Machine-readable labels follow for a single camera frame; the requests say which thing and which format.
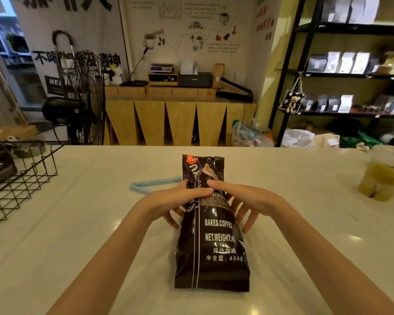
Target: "clear plastic bag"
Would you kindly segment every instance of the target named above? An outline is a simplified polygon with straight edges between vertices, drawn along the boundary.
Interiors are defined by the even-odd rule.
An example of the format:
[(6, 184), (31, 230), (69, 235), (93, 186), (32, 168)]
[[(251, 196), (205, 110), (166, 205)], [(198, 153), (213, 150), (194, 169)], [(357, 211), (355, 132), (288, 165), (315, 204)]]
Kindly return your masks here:
[(231, 144), (233, 147), (274, 147), (264, 134), (239, 121), (232, 128)]
[(281, 147), (314, 148), (315, 134), (302, 129), (289, 129), (284, 132)]

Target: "hand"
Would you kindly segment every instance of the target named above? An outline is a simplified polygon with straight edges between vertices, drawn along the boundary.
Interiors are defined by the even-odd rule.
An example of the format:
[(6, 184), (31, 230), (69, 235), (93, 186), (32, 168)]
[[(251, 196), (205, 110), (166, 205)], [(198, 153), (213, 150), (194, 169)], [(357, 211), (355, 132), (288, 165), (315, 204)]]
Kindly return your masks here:
[(191, 199), (209, 196), (213, 192), (213, 188), (187, 189), (187, 181), (181, 181), (175, 188), (155, 191), (139, 202), (150, 209), (153, 220), (163, 217), (169, 225), (176, 229), (179, 226), (170, 211), (173, 210), (180, 217), (184, 217), (185, 212), (180, 206), (185, 205)]
[(235, 197), (232, 200), (231, 211), (233, 214), (236, 214), (238, 211), (236, 214), (236, 222), (238, 224), (242, 222), (247, 212), (251, 210), (248, 220), (242, 228), (243, 233), (247, 233), (252, 228), (260, 213), (262, 215), (271, 215), (276, 208), (286, 203), (281, 196), (262, 188), (229, 184), (219, 180), (208, 180), (207, 184), (215, 190), (227, 192), (226, 201)]

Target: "cup with yellow-green drink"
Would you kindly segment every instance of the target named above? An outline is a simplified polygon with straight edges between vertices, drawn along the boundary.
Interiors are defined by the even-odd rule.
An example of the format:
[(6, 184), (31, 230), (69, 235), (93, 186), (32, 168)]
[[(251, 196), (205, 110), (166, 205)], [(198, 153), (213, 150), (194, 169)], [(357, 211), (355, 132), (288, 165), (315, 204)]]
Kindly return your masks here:
[(370, 154), (359, 191), (376, 201), (387, 202), (394, 197), (394, 146), (378, 145)]

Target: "white countertop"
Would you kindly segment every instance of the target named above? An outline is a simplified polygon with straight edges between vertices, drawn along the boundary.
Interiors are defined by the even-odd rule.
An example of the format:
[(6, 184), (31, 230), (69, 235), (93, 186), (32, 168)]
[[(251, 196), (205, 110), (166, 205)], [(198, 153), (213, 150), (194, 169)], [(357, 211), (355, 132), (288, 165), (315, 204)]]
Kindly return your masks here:
[[(225, 180), (284, 196), (394, 301), (394, 200), (356, 191), (355, 149), (77, 147), (58, 176), (0, 223), (0, 314), (44, 314), (142, 197), (132, 182), (181, 176), (181, 155), (223, 156)], [(174, 290), (179, 231), (147, 232), (111, 314), (331, 314), (273, 221), (244, 235), (250, 293)]]

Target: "black wire basket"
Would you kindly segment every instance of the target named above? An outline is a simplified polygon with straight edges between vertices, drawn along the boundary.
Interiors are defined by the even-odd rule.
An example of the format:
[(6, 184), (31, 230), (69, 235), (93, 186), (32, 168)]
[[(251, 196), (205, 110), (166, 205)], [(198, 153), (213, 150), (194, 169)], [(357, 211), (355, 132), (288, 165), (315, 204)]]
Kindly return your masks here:
[(64, 145), (46, 143), (1, 142), (12, 150), (18, 172), (0, 184), (0, 222), (7, 220), (13, 210), (20, 209), (35, 191), (58, 175), (54, 154)]

